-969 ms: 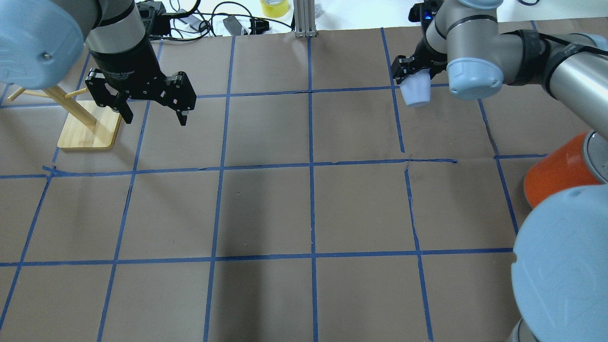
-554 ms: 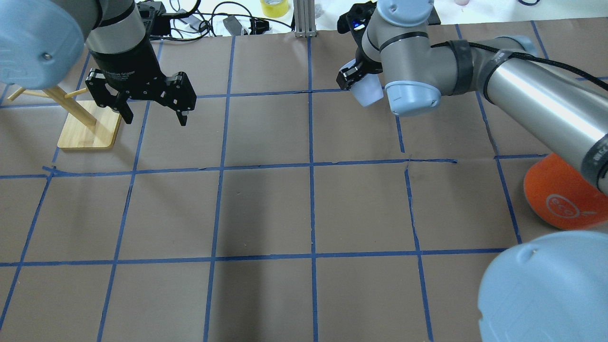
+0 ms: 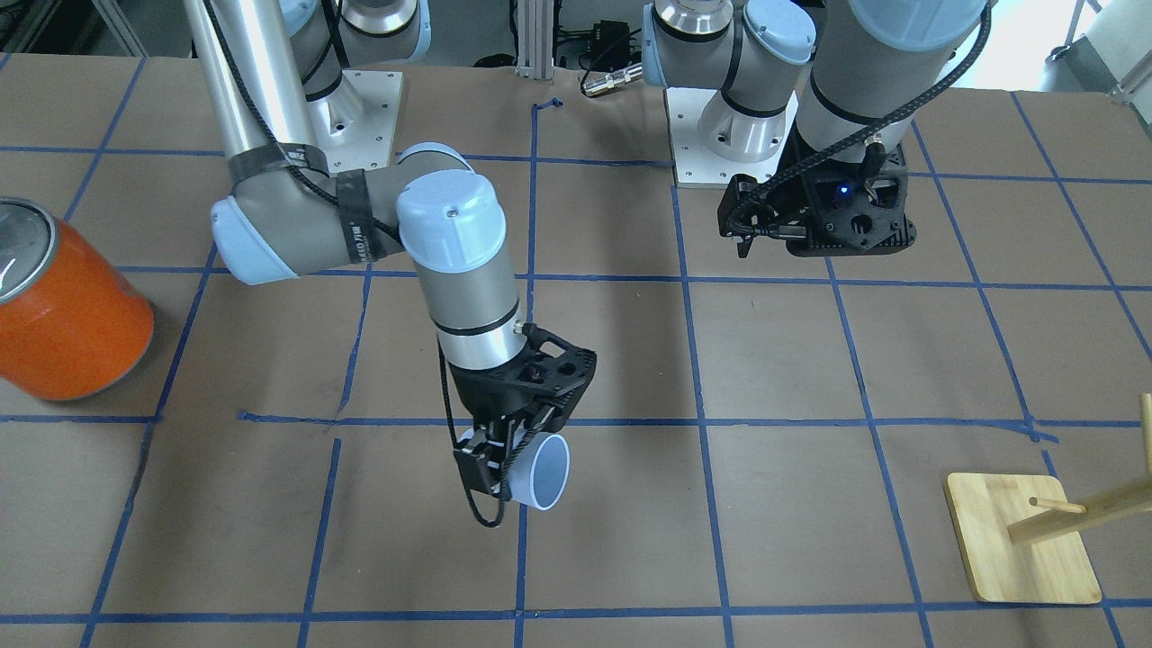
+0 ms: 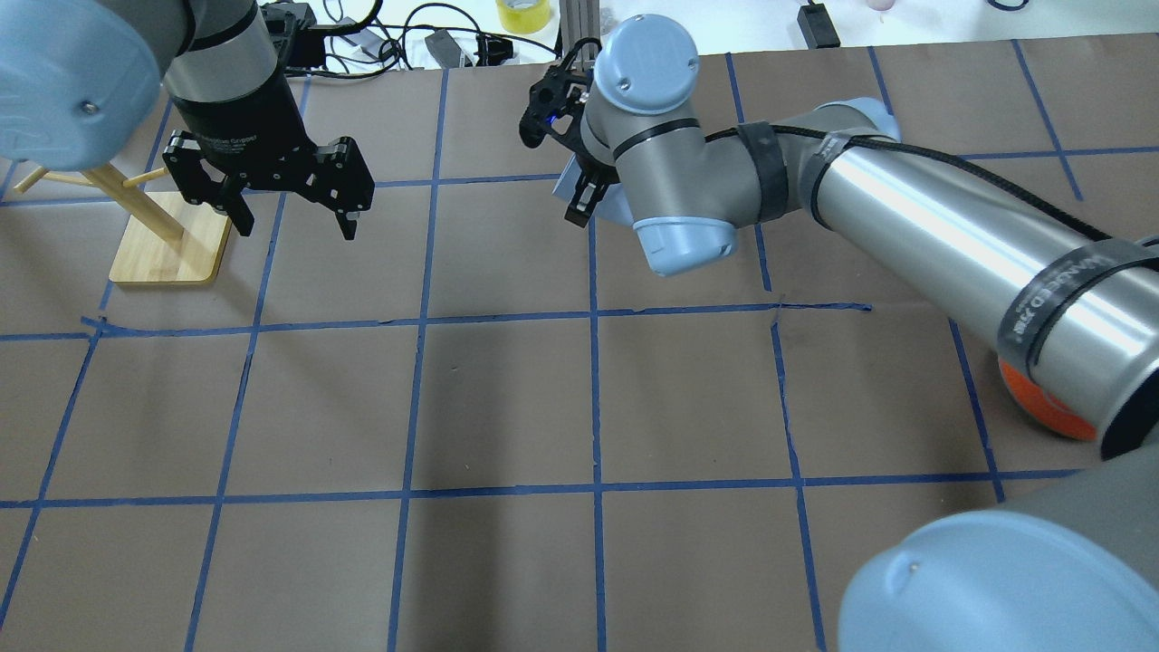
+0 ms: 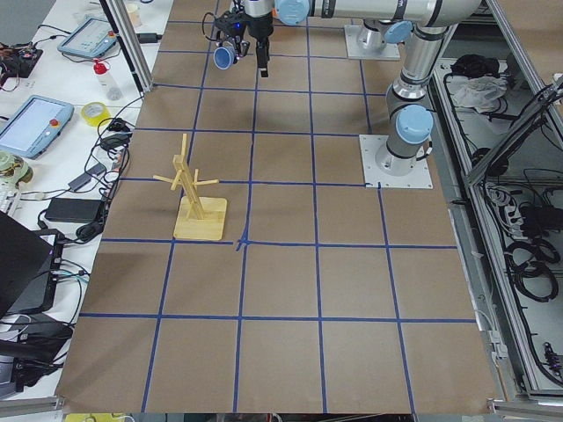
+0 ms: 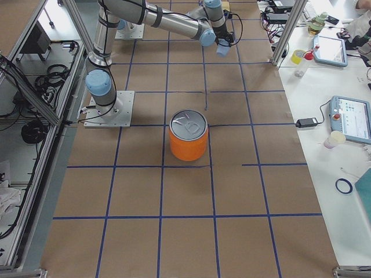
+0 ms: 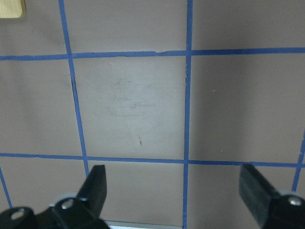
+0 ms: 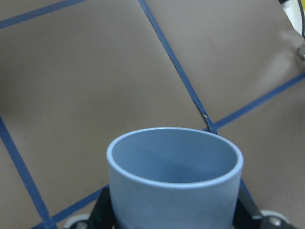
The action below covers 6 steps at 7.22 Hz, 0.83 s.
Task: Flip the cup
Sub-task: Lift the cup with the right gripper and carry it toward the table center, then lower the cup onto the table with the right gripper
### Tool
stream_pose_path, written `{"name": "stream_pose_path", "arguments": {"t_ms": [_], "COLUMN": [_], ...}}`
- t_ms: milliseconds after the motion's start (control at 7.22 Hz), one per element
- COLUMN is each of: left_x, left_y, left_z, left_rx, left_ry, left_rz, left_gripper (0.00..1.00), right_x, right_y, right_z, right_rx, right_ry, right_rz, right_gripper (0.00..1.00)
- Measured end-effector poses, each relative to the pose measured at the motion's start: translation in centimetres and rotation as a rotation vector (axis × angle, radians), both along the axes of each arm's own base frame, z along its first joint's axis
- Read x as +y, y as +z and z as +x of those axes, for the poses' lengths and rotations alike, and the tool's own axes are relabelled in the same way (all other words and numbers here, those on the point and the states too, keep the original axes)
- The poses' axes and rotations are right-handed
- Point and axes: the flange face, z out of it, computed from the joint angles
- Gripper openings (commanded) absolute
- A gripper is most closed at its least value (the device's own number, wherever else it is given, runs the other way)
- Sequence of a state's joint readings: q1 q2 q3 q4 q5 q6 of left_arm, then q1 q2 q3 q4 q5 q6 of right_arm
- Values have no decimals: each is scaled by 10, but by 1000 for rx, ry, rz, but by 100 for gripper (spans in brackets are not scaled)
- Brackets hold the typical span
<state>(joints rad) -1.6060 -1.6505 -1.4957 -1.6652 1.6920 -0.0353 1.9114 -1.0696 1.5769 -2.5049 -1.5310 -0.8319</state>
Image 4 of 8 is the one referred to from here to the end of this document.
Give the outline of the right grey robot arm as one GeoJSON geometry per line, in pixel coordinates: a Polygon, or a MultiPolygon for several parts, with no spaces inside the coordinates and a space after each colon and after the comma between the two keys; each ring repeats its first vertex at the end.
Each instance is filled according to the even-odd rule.
{"type": "Polygon", "coordinates": [[[1096,430],[1105,463],[943,517],[858,571],[843,651],[1156,650],[1156,241],[1113,239],[1009,181],[901,141],[877,98],[704,135],[698,50],[627,19],[556,91],[571,116],[567,218],[620,193],[654,273],[732,252],[802,210],[985,339],[1096,430]]]}

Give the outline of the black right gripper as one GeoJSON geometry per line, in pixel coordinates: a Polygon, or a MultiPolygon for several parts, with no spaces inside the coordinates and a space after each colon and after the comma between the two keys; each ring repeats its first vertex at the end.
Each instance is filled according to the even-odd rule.
{"type": "Polygon", "coordinates": [[[570,124],[570,149],[574,156],[573,195],[564,210],[568,224],[586,227],[608,189],[620,183],[611,149],[596,135],[585,117],[570,124]]]}

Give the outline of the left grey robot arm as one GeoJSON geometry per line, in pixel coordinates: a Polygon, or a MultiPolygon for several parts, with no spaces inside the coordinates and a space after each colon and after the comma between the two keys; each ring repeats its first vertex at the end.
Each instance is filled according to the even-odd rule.
{"type": "Polygon", "coordinates": [[[163,164],[189,204],[254,218],[248,188],[326,206],[356,234],[374,181],[351,137],[307,135],[290,67],[318,67],[331,34],[307,3],[255,1],[5,1],[1,149],[59,173],[107,164],[169,91],[185,120],[163,164]]]}

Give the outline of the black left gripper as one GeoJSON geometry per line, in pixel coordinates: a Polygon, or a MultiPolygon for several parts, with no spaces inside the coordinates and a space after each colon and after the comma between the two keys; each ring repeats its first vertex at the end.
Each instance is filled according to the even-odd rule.
{"type": "Polygon", "coordinates": [[[255,218],[245,189],[290,191],[326,206],[343,239],[356,239],[360,211],[373,203],[369,164],[352,137],[311,140],[285,78],[270,76],[240,98],[173,103],[185,129],[172,133],[163,164],[185,202],[218,210],[248,239],[255,218]]]}

